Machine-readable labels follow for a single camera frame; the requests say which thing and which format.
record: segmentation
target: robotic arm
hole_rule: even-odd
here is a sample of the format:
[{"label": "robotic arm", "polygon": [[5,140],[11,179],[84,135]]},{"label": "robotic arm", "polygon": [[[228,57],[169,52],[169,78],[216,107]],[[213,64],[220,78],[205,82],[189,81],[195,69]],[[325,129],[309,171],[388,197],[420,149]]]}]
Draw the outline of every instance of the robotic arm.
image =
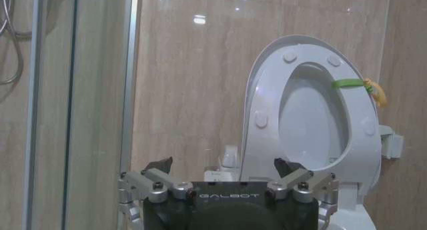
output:
[{"label": "robotic arm", "polygon": [[121,174],[119,210],[132,230],[324,230],[337,180],[299,168],[271,182],[185,182],[151,168]]}]

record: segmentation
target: beige tile wall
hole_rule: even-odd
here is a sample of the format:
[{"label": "beige tile wall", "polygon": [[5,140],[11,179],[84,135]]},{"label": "beige tile wall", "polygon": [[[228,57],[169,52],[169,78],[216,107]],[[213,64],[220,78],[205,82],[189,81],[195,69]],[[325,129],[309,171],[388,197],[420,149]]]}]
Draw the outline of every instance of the beige tile wall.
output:
[{"label": "beige tile wall", "polygon": [[[28,31],[32,28],[33,0],[17,1],[13,26],[20,31]],[[0,230],[21,229],[31,41],[21,41],[19,45],[24,62],[23,75],[15,85],[0,85]],[[0,37],[1,80],[15,74],[16,66],[13,44],[4,33]]]},{"label": "beige tile wall", "polygon": [[391,0],[380,83],[380,122],[404,135],[401,158],[384,160],[367,210],[379,230],[427,229],[427,0]]},{"label": "beige tile wall", "polygon": [[240,145],[251,66],[280,36],[327,41],[377,80],[387,8],[388,0],[143,0],[132,169],[172,156],[172,174],[200,180],[224,145]]}]

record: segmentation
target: shower enclosure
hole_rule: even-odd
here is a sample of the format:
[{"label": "shower enclosure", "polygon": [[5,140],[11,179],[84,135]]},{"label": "shower enclosure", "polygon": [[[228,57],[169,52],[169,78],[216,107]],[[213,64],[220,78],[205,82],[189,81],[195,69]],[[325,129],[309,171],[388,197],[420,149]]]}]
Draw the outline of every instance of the shower enclosure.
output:
[{"label": "shower enclosure", "polygon": [[23,230],[120,227],[139,1],[33,0]]}]

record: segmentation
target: white toilet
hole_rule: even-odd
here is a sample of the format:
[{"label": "white toilet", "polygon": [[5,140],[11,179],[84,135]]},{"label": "white toilet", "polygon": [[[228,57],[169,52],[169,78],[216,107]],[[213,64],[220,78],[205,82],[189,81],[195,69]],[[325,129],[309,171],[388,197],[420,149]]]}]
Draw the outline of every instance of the white toilet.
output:
[{"label": "white toilet", "polygon": [[363,206],[381,164],[375,102],[363,86],[332,87],[336,80],[360,78],[336,49],[292,35],[263,50],[245,89],[240,180],[279,179],[276,158],[335,173],[329,230],[376,229]]}]

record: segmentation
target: toilet seat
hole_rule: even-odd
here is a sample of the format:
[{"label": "toilet seat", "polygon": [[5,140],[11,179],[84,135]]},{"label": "toilet seat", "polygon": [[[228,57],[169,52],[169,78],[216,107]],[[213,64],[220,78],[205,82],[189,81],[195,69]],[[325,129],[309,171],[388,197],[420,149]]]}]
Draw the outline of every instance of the toilet seat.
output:
[{"label": "toilet seat", "polygon": [[[312,37],[287,36],[267,46],[247,83],[241,181],[277,179],[273,159],[283,158],[335,173],[360,202],[380,171],[375,103],[363,87],[328,85],[353,78],[361,76],[345,57]],[[329,145],[341,150],[328,152]]]}]

